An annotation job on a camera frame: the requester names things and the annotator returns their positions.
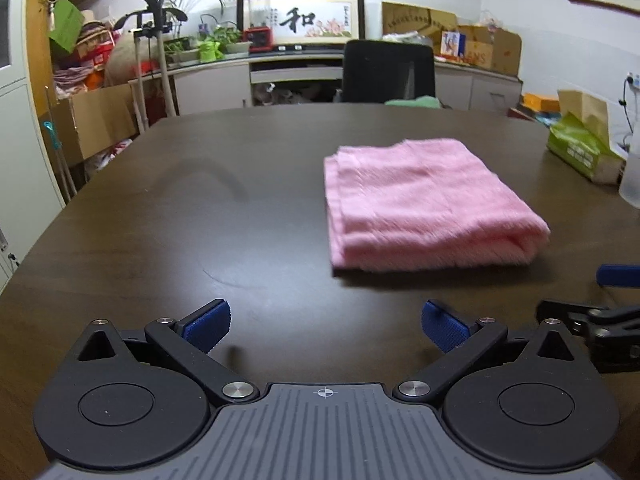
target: stacked clothes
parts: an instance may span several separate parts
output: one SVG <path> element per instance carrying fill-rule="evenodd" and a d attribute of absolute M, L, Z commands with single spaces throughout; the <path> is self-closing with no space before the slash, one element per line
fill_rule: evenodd
<path fill-rule="evenodd" d="M 66 99 L 80 92 L 86 92 L 88 88 L 84 84 L 84 80 L 93 72 L 93 63 L 56 70 L 53 74 L 53 81 L 56 84 L 58 99 Z"/>

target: plastic bottle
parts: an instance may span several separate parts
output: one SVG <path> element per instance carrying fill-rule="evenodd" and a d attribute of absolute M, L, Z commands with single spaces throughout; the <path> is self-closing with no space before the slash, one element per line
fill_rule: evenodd
<path fill-rule="evenodd" d="M 640 209 L 640 132 L 636 132 L 631 139 L 629 158 L 620 184 L 620 196 Z"/>

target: red appliance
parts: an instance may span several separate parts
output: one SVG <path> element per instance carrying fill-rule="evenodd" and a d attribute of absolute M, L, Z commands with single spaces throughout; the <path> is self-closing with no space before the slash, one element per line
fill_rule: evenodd
<path fill-rule="evenodd" d="M 271 33 L 271 0 L 247 0 L 249 27 L 242 32 L 243 41 L 251 41 L 249 52 L 270 52 L 273 49 Z"/>

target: chinese character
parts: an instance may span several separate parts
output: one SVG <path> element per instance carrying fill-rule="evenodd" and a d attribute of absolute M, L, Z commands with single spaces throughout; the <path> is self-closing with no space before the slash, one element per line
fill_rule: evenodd
<path fill-rule="evenodd" d="M 314 24 L 314 19 L 316 18 L 316 15 L 314 13 L 310 12 L 308 14 L 298 14 L 298 11 L 299 9 L 297 7 L 293 7 L 293 9 L 287 12 L 287 16 L 291 15 L 291 17 L 288 20 L 285 20 L 282 23 L 280 23 L 280 26 L 283 27 L 284 25 L 287 25 L 287 23 L 289 23 L 289 28 L 295 34 L 298 31 L 298 20 L 300 18 L 302 18 L 301 25 L 303 27 Z"/>

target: green bag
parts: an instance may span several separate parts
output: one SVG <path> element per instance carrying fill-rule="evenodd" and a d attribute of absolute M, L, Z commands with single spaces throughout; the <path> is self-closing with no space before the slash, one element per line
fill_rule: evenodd
<path fill-rule="evenodd" d="M 76 48 L 84 16 L 69 0 L 58 0 L 53 10 L 56 28 L 49 32 L 49 38 L 66 54 Z"/>
<path fill-rule="evenodd" d="M 592 134 L 573 114 L 565 115 L 550 128 L 546 143 L 574 170 L 597 184 L 615 184 L 624 159 Z"/>
<path fill-rule="evenodd" d="M 224 54 L 220 52 L 219 41 L 204 41 L 199 46 L 200 61 L 203 63 L 209 63 L 211 61 L 217 61 L 222 59 Z"/>

